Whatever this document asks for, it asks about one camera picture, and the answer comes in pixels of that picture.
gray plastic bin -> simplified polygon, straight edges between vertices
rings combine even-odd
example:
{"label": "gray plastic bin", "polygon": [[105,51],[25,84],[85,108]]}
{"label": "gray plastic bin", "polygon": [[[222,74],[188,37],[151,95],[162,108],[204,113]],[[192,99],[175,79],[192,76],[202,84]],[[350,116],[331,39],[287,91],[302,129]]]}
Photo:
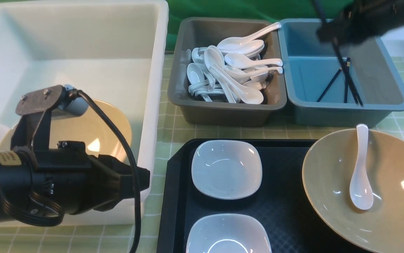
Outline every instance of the gray plastic bin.
{"label": "gray plastic bin", "polygon": [[[243,37],[266,26],[268,21],[250,19],[189,18],[180,24],[177,43],[169,78],[169,101],[181,108],[185,120],[193,124],[260,127],[272,112],[282,109],[287,103],[285,78],[274,74],[264,90],[263,104],[230,104],[226,100],[205,102],[188,93],[186,66],[191,60],[191,51],[196,47],[218,45],[228,37]],[[263,38],[266,46],[263,59],[281,58],[277,32]]]}
{"label": "gray plastic bin", "polygon": [[351,58],[350,73],[364,107],[355,104],[350,90],[344,103],[343,72],[322,101],[316,102],[340,67],[332,45],[319,43],[318,19],[284,19],[281,24],[278,36],[296,123],[373,127],[391,112],[404,111],[404,83],[380,38],[342,48],[343,57]]}

black chopsticks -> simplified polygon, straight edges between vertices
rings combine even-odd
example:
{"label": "black chopsticks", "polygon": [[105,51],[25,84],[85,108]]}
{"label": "black chopsticks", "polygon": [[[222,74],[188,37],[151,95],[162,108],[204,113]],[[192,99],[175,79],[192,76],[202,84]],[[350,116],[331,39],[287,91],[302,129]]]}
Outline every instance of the black chopsticks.
{"label": "black chopsticks", "polygon": [[[344,103],[347,103],[348,90],[350,88],[350,91],[352,92],[353,99],[355,100],[355,103],[360,104],[362,106],[363,102],[361,101],[361,98],[360,98],[360,95],[358,94],[358,91],[356,90],[355,86],[352,85],[353,83],[350,83],[348,78],[347,78],[347,74],[349,73],[349,70],[350,70],[350,57],[347,58],[345,66],[346,66],[346,68],[344,70],[344,74],[346,75],[346,78],[345,78],[345,90],[344,90]],[[332,80],[328,83],[327,87],[324,89],[321,96],[318,98],[317,102],[321,102],[322,98],[325,96],[327,91],[330,89],[330,87],[333,85],[335,80],[341,74],[341,71],[343,71],[342,67],[340,67],[340,69],[338,69],[338,71],[336,72],[336,74],[334,75]]]}

beige bowl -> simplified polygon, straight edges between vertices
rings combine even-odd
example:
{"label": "beige bowl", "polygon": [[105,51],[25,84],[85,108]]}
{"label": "beige bowl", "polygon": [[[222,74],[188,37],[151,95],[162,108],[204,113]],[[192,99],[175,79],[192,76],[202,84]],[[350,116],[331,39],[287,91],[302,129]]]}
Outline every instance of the beige bowl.
{"label": "beige bowl", "polygon": [[[132,128],[125,115],[116,107],[102,101],[94,100],[100,109],[109,117],[124,136],[129,145],[132,144]],[[0,150],[9,150],[14,129],[10,130],[0,144]],[[80,117],[65,119],[52,118],[50,126],[51,149],[57,148],[58,141],[82,141],[86,144],[86,153],[98,156],[106,154],[123,162],[127,154],[120,141],[105,122],[89,107]]]}
{"label": "beige bowl", "polygon": [[349,195],[357,157],[357,132],[329,134],[308,151],[302,180],[318,215],[349,242],[374,252],[404,252],[404,141],[369,131],[367,174],[374,192],[368,211]]}

spoon in bowl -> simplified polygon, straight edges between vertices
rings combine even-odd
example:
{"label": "spoon in bowl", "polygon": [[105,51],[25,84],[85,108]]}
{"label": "spoon in bowl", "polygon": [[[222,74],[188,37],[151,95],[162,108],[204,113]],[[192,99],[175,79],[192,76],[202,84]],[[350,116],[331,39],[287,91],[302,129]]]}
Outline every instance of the spoon in bowl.
{"label": "spoon in bowl", "polygon": [[369,139],[367,125],[357,125],[357,137],[358,156],[350,181],[349,192],[350,198],[357,208],[368,210],[374,203],[374,195],[366,173],[367,141]]}
{"label": "spoon in bowl", "polygon": [[225,56],[225,62],[231,67],[236,67],[237,69],[248,69],[257,65],[277,65],[279,67],[283,66],[282,59],[274,58],[252,61],[247,56],[244,56],[240,53],[227,53]]}
{"label": "spoon in bowl", "polygon": [[222,50],[235,50],[236,48],[239,48],[242,44],[247,43],[252,40],[256,40],[260,38],[261,36],[268,34],[276,29],[281,28],[282,25],[279,22],[276,22],[274,24],[271,24],[257,32],[254,32],[250,34],[249,36],[246,37],[229,37],[226,39],[223,39],[221,42],[218,44],[218,48]]}

black cable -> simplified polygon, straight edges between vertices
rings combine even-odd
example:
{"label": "black cable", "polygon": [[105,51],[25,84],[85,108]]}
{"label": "black cable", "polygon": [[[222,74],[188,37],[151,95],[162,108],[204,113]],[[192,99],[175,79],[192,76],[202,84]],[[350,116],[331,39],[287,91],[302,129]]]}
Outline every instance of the black cable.
{"label": "black cable", "polygon": [[136,165],[135,157],[133,156],[132,149],[128,145],[126,139],[119,131],[119,129],[114,125],[114,123],[107,117],[107,115],[97,106],[97,104],[83,91],[81,90],[71,90],[73,95],[77,95],[81,97],[83,100],[88,103],[88,105],[99,115],[99,117],[107,124],[107,126],[113,131],[116,137],[119,139],[122,144],[123,149],[127,153],[128,161],[130,162],[130,166],[132,167],[132,176],[133,176],[133,194],[135,201],[135,233],[133,236],[132,247],[130,248],[130,253],[136,252],[139,245],[139,238],[141,236],[141,191],[139,188],[139,174],[138,167]]}

